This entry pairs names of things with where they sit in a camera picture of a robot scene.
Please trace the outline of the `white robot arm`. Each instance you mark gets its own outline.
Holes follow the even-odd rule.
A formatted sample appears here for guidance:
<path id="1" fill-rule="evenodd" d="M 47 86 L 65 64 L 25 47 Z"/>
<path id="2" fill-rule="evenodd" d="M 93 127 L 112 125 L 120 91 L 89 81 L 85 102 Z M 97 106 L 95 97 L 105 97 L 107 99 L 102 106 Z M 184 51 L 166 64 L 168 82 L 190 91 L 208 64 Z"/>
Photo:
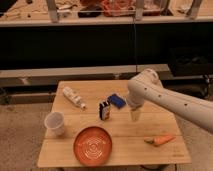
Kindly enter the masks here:
<path id="1" fill-rule="evenodd" d="M 148 100 L 213 134 L 213 102 L 164 88 L 155 70 L 145 69 L 132 77 L 127 88 L 131 109 Z"/>

